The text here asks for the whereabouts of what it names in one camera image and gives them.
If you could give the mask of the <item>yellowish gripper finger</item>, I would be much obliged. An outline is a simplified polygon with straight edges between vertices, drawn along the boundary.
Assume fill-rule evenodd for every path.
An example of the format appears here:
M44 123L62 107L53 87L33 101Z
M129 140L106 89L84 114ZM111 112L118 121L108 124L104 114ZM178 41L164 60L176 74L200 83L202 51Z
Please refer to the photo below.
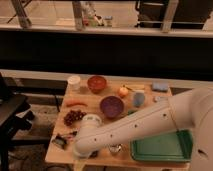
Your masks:
M74 171L83 171L86 165L86 159L76 159L73 164Z

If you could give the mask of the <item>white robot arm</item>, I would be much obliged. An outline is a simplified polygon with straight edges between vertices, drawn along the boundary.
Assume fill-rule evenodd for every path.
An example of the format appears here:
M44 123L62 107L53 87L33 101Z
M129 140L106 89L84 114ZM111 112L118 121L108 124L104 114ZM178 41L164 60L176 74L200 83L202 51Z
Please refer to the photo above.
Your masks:
M213 171L213 87L171 96L105 126L99 116L88 114L75 137L73 153L85 158L110 145L185 129L194 130L189 171Z

